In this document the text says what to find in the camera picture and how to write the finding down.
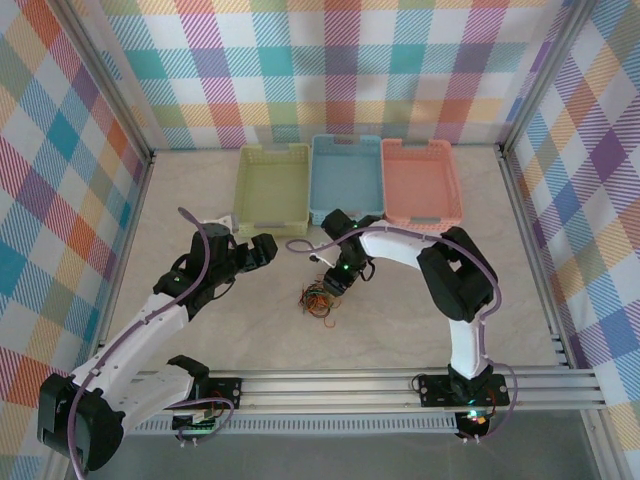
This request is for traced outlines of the green perforated plastic basket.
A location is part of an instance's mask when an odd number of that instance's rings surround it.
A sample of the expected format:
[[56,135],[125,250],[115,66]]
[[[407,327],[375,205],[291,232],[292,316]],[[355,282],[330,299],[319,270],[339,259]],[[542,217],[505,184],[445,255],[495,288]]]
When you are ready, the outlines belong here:
[[310,175],[307,144],[291,143],[281,149],[243,146],[233,206],[239,234],[304,237],[309,225]]

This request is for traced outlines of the blue perforated plastic basket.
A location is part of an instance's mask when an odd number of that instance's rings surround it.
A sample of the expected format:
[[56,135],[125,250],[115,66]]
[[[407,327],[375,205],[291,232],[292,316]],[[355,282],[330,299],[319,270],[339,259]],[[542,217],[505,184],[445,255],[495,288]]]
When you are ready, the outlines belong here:
[[311,223],[335,209],[359,219],[384,213],[382,140],[375,135],[316,135],[311,144]]

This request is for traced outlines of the pink perforated plastic basket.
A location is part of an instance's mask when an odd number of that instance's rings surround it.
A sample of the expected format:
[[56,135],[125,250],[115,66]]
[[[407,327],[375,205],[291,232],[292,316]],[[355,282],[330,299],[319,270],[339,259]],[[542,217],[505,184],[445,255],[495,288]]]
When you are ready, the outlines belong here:
[[385,218],[396,226],[443,232],[463,219],[454,152],[446,140],[382,141]]

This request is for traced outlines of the green controller board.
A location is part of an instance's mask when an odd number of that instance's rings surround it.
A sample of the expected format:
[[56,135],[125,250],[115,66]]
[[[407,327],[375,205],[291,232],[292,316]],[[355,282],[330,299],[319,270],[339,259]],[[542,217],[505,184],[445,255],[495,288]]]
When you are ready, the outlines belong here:
[[221,424],[220,418],[225,407],[208,407],[193,410],[187,407],[172,411],[171,428],[182,436],[205,435],[212,433]]

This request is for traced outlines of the small controller board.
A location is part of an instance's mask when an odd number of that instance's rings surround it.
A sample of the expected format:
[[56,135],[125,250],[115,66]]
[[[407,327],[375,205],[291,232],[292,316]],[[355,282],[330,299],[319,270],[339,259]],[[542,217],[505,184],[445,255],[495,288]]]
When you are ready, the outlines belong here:
[[457,413],[456,421],[459,429],[470,429],[488,426],[490,423],[490,412],[486,409],[470,409]]

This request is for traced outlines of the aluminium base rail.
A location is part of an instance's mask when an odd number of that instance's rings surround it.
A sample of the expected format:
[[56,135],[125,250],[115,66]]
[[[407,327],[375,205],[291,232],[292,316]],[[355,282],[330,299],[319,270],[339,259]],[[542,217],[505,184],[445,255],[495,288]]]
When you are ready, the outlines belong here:
[[[517,367],[493,387],[488,401],[508,396],[519,411],[600,410],[605,399],[591,370]],[[416,369],[228,370],[214,378],[241,380],[242,414],[342,414],[426,412]]]

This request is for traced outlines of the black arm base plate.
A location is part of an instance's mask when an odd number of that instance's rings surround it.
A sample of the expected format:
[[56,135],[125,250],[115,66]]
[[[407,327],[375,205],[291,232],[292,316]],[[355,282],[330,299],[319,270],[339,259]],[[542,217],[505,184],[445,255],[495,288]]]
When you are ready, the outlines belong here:
[[461,387],[453,386],[448,374],[420,375],[416,382],[420,405],[424,408],[506,407],[510,404],[506,380],[501,374],[486,376],[478,386],[468,387],[466,393]]
[[225,398],[231,401],[234,408],[240,406],[243,379],[240,377],[211,377],[211,393],[215,397]]

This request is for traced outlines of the aluminium frame post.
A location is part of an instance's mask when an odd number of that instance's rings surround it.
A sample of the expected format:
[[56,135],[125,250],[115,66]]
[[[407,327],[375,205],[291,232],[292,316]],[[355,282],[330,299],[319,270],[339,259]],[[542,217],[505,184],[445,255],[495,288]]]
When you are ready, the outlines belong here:
[[95,79],[98,89],[104,94],[107,103],[120,121],[124,132],[132,141],[136,152],[147,163],[152,163],[154,151],[135,121],[132,111],[119,91],[114,77],[111,75],[99,49],[92,41],[81,17],[72,6],[71,0],[50,0],[50,4],[51,7],[56,8],[61,22],[65,24],[65,30],[86,63],[89,73]]
[[544,28],[544,37],[534,48],[535,57],[496,142],[502,158],[509,157],[526,132],[597,3],[598,0],[560,0],[551,23]]

